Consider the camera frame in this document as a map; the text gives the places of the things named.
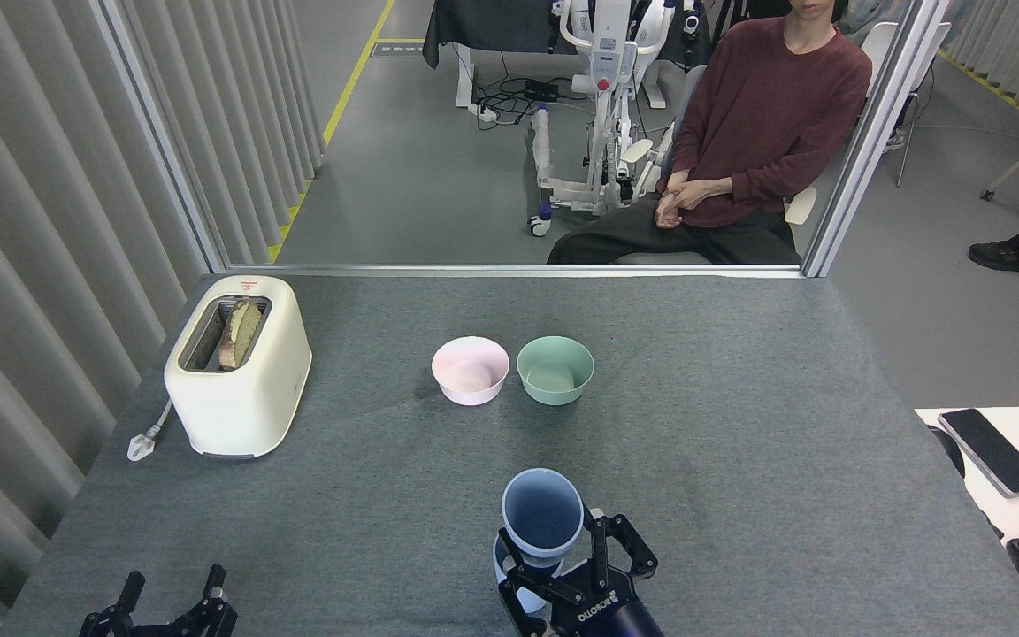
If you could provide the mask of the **person's left hand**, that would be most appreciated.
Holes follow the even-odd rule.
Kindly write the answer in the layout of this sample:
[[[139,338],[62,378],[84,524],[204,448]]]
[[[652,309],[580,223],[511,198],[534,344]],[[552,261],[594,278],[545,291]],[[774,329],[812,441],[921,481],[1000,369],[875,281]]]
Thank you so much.
[[[671,185],[668,185],[669,192],[674,194],[674,204],[680,210],[694,210],[705,199],[727,195],[732,192],[731,177],[680,180],[683,176],[683,173],[672,174]]]

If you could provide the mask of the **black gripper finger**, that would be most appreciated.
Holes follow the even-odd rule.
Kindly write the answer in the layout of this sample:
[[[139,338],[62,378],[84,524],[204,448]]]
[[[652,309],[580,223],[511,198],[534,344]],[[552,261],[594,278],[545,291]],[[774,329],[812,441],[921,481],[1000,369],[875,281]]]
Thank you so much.
[[[201,600],[169,624],[170,636],[231,636],[238,613],[224,596],[224,580],[226,569],[212,565]]]
[[[137,636],[133,613],[146,578],[133,570],[126,577],[116,603],[104,611],[89,613],[81,625],[81,637],[88,636]]]

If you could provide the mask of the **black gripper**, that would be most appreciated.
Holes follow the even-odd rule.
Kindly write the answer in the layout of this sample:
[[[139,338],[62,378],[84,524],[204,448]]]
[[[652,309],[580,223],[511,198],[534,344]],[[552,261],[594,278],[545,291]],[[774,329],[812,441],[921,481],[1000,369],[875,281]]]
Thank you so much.
[[[615,539],[630,558],[631,570],[626,573],[634,579],[647,579],[655,575],[658,560],[646,541],[636,531],[626,515],[608,516],[599,509],[584,509],[584,528],[590,533],[591,556],[587,560],[591,588],[602,592],[608,585],[607,540]],[[529,572],[534,578],[561,576],[564,560],[535,567],[509,540],[506,529],[499,529],[496,540],[496,578],[498,594],[509,613],[520,636],[664,636],[666,633],[648,612],[646,604],[631,590],[611,588],[583,609],[554,605],[550,628],[542,611],[548,605],[546,598],[522,584],[521,577],[511,572]]]

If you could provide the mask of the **person's right hand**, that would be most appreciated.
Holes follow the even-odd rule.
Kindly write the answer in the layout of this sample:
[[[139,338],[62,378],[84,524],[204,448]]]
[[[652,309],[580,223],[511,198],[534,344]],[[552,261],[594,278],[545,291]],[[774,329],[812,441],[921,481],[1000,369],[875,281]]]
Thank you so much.
[[[655,226],[659,229],[674,229],[682,223],[680,210],[685,207],[687,182],[690,173],[675,171],[662,188],[662,197],[655,210]]]

